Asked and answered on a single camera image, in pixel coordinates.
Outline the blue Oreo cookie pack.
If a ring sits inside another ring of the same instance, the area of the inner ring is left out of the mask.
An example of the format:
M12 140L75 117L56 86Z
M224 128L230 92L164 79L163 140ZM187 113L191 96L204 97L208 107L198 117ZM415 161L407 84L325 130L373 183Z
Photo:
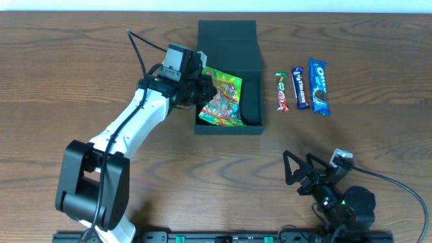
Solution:
M313 112L321 115L331 116L329 109L329 99L327 95L327 85L325 80L324 61L309 59L309 82L310 93L313 102Z

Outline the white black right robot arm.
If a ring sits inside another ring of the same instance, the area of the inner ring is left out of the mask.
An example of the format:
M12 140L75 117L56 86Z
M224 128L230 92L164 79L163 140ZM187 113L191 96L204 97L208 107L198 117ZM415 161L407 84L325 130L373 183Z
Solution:
M361 186L344 193L336 185L354 169L353 154L335 149L330 162L309 153L302 160L283 152L286 184L299 183L297 193L311 195L327 219L324 228L311 233L309 242L372 242L369 228L375 222L375 195Z

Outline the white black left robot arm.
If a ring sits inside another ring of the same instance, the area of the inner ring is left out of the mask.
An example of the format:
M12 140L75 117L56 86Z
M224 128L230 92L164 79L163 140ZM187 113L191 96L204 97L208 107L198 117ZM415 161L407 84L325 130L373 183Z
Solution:
M135 226L124 215L130 195L130 161L151 130L178 105L208 103L216 94L204 74L207 56L175 45L163 63L144 71L130 104L89 142L65 149L55 208L85 225L79 242L132 242Z

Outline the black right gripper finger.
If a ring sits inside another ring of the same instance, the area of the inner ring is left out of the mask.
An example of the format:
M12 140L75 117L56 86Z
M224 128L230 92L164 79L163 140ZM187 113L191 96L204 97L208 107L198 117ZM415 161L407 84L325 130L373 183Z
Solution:
M296 170L292 170L290 160L295 162L295 164L297 164L299 168ZM285 168L287 185L292 185L294 183L300 182L313 171L310 165L308 165L305 161L303 161L290 151L283 152L283 164Z
M314 168L314 164L313 161L317 162L318 164L322 165L325 168L326 172L330 172L333 167L326 161L320 159L318 156L312 154L312 153L307 153L306 154L306 162L312 167Z

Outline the Haribo worms candy bag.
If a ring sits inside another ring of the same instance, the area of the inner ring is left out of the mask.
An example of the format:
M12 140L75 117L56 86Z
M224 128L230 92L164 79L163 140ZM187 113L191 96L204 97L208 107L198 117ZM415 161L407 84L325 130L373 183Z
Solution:
M244 126L240 113L242 79L206 67L203 74L211 75L217 94L198 114L198 117L217 126Z

